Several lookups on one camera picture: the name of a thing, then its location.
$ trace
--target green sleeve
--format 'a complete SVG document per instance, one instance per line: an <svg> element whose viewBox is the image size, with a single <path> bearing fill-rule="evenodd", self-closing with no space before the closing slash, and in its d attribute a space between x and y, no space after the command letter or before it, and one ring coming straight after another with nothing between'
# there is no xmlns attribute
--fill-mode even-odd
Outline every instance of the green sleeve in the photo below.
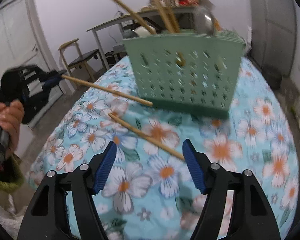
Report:
<svg viewBox="0 0 300 240"><path fill-rule="evenodd" d="M13 193L24 182L24 176L14 157L4 163L4 171L0 172L0 191Z"/></svg>

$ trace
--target hand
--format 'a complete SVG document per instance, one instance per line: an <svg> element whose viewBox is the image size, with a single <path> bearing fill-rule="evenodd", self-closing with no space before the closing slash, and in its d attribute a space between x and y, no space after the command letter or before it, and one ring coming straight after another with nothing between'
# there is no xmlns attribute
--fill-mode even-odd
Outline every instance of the hand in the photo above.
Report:
<svg viewBox="0 0 300 240"><path fill-rule="evenodd" d="M0 126L10 135L6 159L8 159L18 147L20 124L24 114L23 105L19 100L14 100L10 106L0 103Z"/></svg>

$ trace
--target chopstick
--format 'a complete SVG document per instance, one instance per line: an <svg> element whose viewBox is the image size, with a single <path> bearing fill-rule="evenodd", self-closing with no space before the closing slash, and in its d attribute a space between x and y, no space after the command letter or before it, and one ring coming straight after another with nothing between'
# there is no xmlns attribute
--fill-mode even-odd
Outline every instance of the chopstick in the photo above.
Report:
<svg viewBox="0 0 300 240"><path fill-rule="evenodd" d="M172 24L166 14L166 12L164 11L164 8L162 7L161 3L159 0L153 0L155 5L157 6L157 10L164 22L164 25L167 27L167 30L170 32L170 33L175 33L173 27L172 27Z"/></svg>
<svg viewBox="0 0 300 240"><path fill-rule="evenodd" d="M129 123L125 122L124 120L120 119L119 117L109 113L108 114L114 121L116 121L117 123L121 124L122 126L124 126L125 128L129 129L130 131L133 131L134 133L136 133L137 135L139 135L141 138L145 139L146 141L158 146L159 148L161 148L162 150L170 153L171 155L177 157L178 159L184 161L185 158L183 157L183 155L177 151L175 151L174 149L171 149L167 146L165 146L163 143L157 141L156 139L153 139L152 137L146 135L145 133L143 133L142 131L140 131L137 128L134 128L132 125L130 125Z"/></svg>
<svg viewBox="0 0 300 240"><path fill-rule="evenodd" d="M175 14L173 13L173 10L170 6L169 0L164 0L164 3L166 4L168 15L170 16L171 23L172 23L175 33L180 33L179 23L178 23L178 20L177 20Z"/></svg>
<svg viewBox="0 0 300 240"><path fill-rule="evenodd" d="M153 106L153 103L150 102L150 101L147 101L147 100L144 100L142 98L135 97L135 96L131 96L131 95L128 95L128 94L124 94L120 91L116 91L116 90L112 90L112 89L109 89L109 88L101 87L101 86L95 85L91 82L81 80L79 78L70 77L70 76L67 76L67 75L61 75L61 78L76 82L76 83L84 85L86 87L93 87L93 88L96 88L96 89L99 89L99 90L102 90L102 91L105 91L105 92L109 92L109 93L114 94L116 96L127 98L127 99L130 99L132 101L136 101L136 102L138 102L140 104L143 104L145 106Z"/></svg>
<svg viewBox="0 0 300 240"><path fill-rule="evenodd" d="M112 0L115 3L117 3L118 5L120 5L123 9L125 9L128 13L131 14L131 16L137 20L141 26L145 27L151 34L156 34L154 32L154 30L152 30L147 23L144 21L144 19L142 19L137 13L135 13L131 8L129 8L126 4L124 4L122 1L120 0Z"/></svg>

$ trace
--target green plastic basket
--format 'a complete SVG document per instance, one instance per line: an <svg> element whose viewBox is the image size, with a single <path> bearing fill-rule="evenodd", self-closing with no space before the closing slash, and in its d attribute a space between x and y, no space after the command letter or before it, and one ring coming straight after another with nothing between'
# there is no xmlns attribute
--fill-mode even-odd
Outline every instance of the green plastic basket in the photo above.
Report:
<svg viewBox="0 0 300 240"><path fill-rule="evenodd" d="M245 45L237 34L186 30L123 43L141 98L156 108L228 118Z"/></svg>

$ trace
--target floral bedsheet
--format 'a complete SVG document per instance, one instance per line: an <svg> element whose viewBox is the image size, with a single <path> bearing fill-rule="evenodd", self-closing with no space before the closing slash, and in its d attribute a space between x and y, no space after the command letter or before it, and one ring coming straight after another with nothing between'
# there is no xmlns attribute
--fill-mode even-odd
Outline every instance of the floral bedsheet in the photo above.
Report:
<svg viewBox="0 0 300 240"><path fill-rule="evenodd" d="M137 95L128 57L96 83ZM242 58L227 121L149 108L90 88L31 166L28 182L37 187L49 170L72 171L103 152L112 140L117 157L105 188L93 197L108 238L189 239L206 196L194 187L185 163L112 122L110 112L179 152L189 138L197 151L227 170L252 170L271 204L282 239L287 235L297 203L298 159L285 115L249 60ZM66 200L71 231L80 237L71 193ZM232 200L229 191L219 237L226 235Z"/></svg>

